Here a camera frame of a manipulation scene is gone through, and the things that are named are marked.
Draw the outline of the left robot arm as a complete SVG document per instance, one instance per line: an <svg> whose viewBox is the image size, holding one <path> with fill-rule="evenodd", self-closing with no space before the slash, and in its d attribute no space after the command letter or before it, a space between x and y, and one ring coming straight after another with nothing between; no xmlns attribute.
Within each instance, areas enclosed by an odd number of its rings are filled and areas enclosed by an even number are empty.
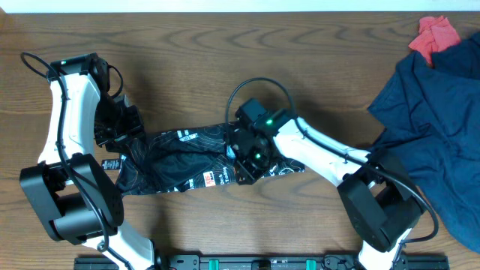
<svg viewBox="0 0 480 270"><path fill-rule="evenodd" d="M93 52L51 63L40 74L52 92L49 130L37 165L20 172L19 184L47 235L95 249L104 257L80 258L85 269L158 269L154 242L126 220L122 195L95 159L95 146L128 155L145 136L143 120L120 91L110 94L113 66Z"/></svg>

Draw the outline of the black patterned cycling jersey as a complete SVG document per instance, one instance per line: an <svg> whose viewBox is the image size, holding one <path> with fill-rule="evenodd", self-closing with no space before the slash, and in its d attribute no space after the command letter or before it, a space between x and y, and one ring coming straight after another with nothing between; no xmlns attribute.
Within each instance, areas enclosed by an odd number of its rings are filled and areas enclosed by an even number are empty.
<svg viewBox="0 0 480 270"><path fill-rule="evenodd" d="M225 147L223 124L149 133L129 142L127 154L103 160L102 167L119 171L115 187L122 196L252 185L261 178L305 171L303 163L278 157L259 175L242 175L233 150Z"/></svg>

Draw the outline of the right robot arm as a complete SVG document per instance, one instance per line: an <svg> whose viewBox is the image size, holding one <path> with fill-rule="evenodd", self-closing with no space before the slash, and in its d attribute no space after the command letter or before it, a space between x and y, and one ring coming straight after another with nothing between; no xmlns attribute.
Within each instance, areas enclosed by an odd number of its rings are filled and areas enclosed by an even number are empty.
<svg viewBox="0 0 480 270"><path fill-rule="evenodd" d="M224 126L241 183L253 184L283 158L304 164L336 188L362 240L358 265L393 269L399 263L428 204L392 153L344 145L287 109L240 108L235 116Z"/></svg>

